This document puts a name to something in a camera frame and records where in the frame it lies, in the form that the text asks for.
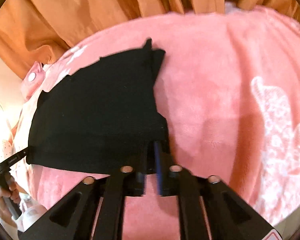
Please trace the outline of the orange curtain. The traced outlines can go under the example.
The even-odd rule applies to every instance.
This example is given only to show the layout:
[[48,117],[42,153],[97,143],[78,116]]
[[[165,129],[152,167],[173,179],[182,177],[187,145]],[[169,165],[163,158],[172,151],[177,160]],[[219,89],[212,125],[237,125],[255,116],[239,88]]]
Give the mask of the orange curtain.
[[296,0],[6,0],[0,9],[0,57],[23,79],[35,62],[51,64],[86,37],[139,17],[225,12],[234,2],[264,5],[300,21]]

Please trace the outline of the black long-sleeve sweater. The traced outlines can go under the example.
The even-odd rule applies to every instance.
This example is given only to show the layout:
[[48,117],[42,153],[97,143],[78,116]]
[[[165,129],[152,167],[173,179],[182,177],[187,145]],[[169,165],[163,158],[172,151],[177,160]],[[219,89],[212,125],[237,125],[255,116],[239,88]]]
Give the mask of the black long-sleeve sweater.
[[122,51],[67,75],[41,92],[29,133],[26,162],[59,170],[110,174],[166,141],[154,84],[165,51]]

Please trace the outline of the pink pillow with white button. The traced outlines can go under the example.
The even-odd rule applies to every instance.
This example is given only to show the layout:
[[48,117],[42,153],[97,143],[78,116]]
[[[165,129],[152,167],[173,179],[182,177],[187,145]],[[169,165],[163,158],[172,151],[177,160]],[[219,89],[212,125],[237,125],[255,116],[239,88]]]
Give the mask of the pink pillow with white button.
[[44,79],[45,71],[43,70],[43,64],[36,61],[21,83],[20,91],[26,101],[33,96]]

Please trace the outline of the pink fleece blanket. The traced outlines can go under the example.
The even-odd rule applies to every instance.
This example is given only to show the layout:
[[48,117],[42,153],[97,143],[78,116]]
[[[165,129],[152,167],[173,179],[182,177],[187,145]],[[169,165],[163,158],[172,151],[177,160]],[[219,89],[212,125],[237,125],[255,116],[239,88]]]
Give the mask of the pink fleece blanket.
[[177,161],[197,176],[219,175],[279,224],[300,206],[300,22],[265,7],[153,16],[91,35],[43,67],[15,149],[27,146],[41,92],[148,37],[166,51],[154,91]]

